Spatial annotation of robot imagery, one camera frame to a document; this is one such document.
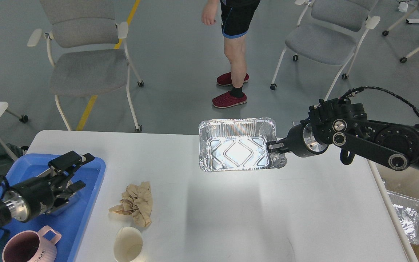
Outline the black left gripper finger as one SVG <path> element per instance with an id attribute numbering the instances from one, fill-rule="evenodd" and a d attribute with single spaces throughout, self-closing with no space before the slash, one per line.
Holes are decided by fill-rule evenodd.
<path id="1" fill-rule="evenodd" d="M 84 164 L 93 161 L 95 157 L 90 153 L 80 155 L 75 151 L 69 151 L 48 162 L 48 167 L 52 170 L 52 176 L 73 174 Z"/>
<path id="2" fill-rule="evenodd" d="M 53 208 L 70 207 L 80 199 L 78 191 L 82 190 L 86 184 L 79 180 L 76 182 L 68 181 L 67 187 L 55 189 L 53 195 L 55 197 Z"/>

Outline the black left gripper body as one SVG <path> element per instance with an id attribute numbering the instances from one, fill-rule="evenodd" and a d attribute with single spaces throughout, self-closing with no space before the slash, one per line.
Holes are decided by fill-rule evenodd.
<path id="1" fill-rule="evenodd" d="M 53 192 L 46 178 L 30 178 L 13 185 L 2 199 L 13 219 L 28 222 L 53 207 Z"/>

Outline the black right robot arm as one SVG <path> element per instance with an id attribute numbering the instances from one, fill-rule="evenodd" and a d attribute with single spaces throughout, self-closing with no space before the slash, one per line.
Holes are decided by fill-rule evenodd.
<path id="1" fill-rule="evenodd" d="M 408 167 L 419 170 L 419 124 L 406 126 L 369 120 L 361 103 L 352 103 L 351 97 L 366 90 L 390 94 L 412 108 L 419 118 L 416 106 L 385 88 L 361 86 L 352 88 L 339 98 L 320 99 L 309 107 L 308 118 L 292 127 L 279 141 L 266 143 L 268 153 L 292 152 L 305 158 L 324 153 L 329 145 L 341 149 L 340 161 L 353 162 L 354 156 L 378 163 L 394 171 Z"/>

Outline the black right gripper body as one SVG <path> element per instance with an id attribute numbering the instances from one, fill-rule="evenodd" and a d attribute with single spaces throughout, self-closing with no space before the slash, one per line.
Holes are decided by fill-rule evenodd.
<path id="1" fill-rule="evenodd" d="M 311 124 L 298 124 L 292 127 L 284 141 L 285 146 L 296 156 L 306 158 L 320 155 L 328 145 L 315 138 Z"/>

